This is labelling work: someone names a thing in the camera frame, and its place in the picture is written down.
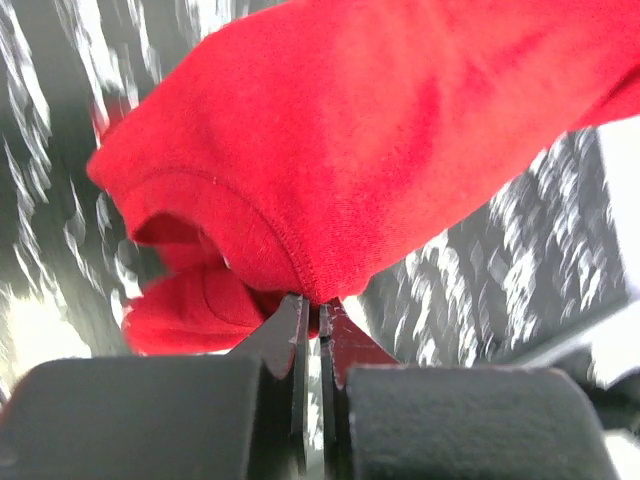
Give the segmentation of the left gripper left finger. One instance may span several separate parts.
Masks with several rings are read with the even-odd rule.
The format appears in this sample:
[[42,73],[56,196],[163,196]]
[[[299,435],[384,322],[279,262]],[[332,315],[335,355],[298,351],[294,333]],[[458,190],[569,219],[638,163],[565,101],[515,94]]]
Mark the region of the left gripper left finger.
[[249,448],[250,473],[307,471],[309,302],[288,295],[236,356],[261,361]]

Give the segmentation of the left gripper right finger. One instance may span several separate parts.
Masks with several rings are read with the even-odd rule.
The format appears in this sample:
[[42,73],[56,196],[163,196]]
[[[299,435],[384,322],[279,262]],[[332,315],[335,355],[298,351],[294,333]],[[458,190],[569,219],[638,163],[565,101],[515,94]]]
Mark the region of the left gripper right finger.
[[320,308],[319,339],[325,476],[351,478],[347,374],[356,366],[396,365],[398,361],[356,326],[338,299]]

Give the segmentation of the red t-shirt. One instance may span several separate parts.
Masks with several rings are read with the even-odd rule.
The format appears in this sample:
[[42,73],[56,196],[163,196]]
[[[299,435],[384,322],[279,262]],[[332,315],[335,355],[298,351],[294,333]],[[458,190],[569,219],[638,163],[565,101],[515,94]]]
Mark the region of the red t-shirt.
[[487,202],[566,131],[639,111],[635,1],[288,1],[209,35],[88,174],[172,275],[139,354],[231,348]]

